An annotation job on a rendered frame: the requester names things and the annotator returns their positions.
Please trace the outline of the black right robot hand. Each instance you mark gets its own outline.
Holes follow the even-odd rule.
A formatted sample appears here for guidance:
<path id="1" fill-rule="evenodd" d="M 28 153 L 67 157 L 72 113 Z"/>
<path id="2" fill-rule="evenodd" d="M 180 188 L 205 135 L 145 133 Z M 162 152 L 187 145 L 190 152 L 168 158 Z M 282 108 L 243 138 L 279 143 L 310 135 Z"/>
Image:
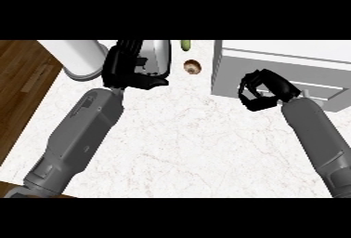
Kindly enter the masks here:
<path id="1" fill-rule="evenodd" d="M 264 85 L 272 96 L 264 96 L 257 87 Z M 291 101 L 302 92 L 291 82 L 267 69 L 248 73 L 241 81 L 238 95 L 242 105 L 252 112 L 266 110 L 277 106 L 277 101 Z"/>

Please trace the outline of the white drawer cabinet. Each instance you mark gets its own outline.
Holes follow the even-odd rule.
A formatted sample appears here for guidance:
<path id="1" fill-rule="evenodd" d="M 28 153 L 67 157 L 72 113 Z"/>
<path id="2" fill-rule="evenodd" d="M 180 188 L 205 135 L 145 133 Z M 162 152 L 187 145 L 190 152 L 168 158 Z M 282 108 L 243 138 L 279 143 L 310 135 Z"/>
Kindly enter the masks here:
<path id="1" fill-rule="evenodd" d="M 215 40 L 211 94 L 236 98 L 243 76 L 267 69 L 328 112 L 351 107 L 351 40 Z"/>

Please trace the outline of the brown round fruit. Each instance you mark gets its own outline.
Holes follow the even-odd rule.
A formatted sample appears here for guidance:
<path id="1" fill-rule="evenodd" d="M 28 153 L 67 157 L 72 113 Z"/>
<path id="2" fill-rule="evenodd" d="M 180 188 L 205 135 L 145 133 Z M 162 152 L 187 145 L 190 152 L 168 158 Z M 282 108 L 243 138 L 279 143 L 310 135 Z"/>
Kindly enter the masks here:
<path id="1" fill-rule="evenodd" d="M 202 65 L 195 59 L 184 62 L 184 70 L 189 74 L 198 74 L 202 71 Z"/>

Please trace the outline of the shiny silver metal cup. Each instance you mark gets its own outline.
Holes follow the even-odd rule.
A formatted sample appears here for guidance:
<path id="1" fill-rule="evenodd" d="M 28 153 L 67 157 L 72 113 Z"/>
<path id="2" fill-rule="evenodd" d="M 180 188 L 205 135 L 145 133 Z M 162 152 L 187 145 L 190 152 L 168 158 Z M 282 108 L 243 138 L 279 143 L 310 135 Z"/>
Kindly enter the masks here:
<path id="1" fill-rule="evenodd" d="M 137 57 L 134 72 L 167 77 L 171 62 L 171 43 L 168 40 L 145 40 Z"/>

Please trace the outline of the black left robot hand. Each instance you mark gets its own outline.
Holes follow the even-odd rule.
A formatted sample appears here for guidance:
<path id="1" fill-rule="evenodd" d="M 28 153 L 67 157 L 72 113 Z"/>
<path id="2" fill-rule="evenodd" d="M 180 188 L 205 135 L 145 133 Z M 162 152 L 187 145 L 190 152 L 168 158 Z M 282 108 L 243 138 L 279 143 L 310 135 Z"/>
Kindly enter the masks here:
<path id="1" fill-rule="evenodd" d="M 134 72 L 140 62 L 142 46 L 143 40 L 120 40 L 109 49 L 102 69 L 105 87 L 125 89 L 130 86 L 151 90 L 156 86 L 168 85 L 168 81 L 162 76 Z"/>

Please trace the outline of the white drawer front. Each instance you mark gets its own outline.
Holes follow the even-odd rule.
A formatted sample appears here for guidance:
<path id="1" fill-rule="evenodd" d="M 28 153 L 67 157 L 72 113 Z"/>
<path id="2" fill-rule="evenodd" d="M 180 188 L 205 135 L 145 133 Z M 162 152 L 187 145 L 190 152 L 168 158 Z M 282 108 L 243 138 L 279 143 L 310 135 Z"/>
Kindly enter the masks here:
<path id="1" fill-rule="evenodd" d="M 213 87 L 215 96 L 238 97 L 243 76 L 267 69 L 279 74 L 300 90 L 307 89 L 323 109 L 338 112 L 351 107 L 351 65 L 261 53 L 220 49 L 213 58 Z"/>

